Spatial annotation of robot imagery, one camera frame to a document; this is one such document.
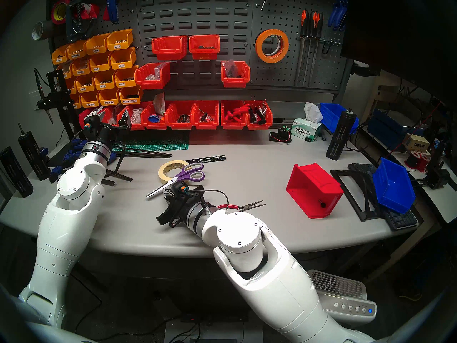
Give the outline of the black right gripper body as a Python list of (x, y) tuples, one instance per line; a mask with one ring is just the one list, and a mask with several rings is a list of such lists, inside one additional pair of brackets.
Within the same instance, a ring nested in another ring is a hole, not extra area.
[(201, 203), (200, 196), (178, 195), (173, 200), (166, 200), (168, 202), (167, 208), (172, 208), (172, 221), (168, 225), (174, 228), (180, 221), (185, 222), (194, 205)]

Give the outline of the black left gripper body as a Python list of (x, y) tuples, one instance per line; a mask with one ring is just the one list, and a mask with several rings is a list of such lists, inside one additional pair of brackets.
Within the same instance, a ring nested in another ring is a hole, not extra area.
[(131, 130), (130, 124), (115, 126), (108, 123), (100, 123), (97, 131), (98, 140), (117, 140), (119, 134), (126, 134)]

